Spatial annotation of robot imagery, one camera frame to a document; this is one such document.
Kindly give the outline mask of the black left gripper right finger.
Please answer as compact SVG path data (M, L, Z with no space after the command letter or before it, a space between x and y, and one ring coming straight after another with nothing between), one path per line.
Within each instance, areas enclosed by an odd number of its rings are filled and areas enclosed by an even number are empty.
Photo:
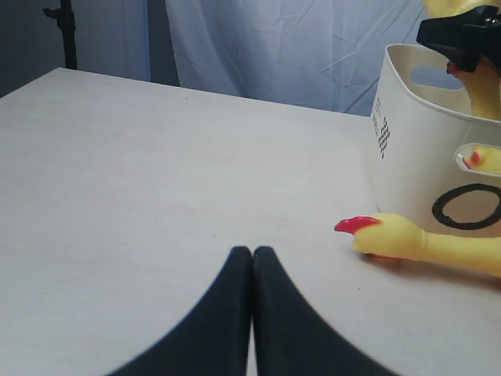
M259 375L393 375L308 303L275 250L254 251L254 348Z

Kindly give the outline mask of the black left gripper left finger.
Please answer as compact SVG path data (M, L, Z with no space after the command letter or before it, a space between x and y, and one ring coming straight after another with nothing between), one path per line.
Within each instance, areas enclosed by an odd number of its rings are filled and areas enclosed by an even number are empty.
M211 286L163 338L112 375L245 375L252 315L253 259L231 249Z

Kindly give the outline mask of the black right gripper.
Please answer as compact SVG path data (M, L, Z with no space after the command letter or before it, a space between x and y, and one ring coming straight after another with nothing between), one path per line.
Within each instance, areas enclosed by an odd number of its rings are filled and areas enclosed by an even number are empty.
M416 41L473 73L479 63L500 71L500 7L478 5L455 16L421 22Z

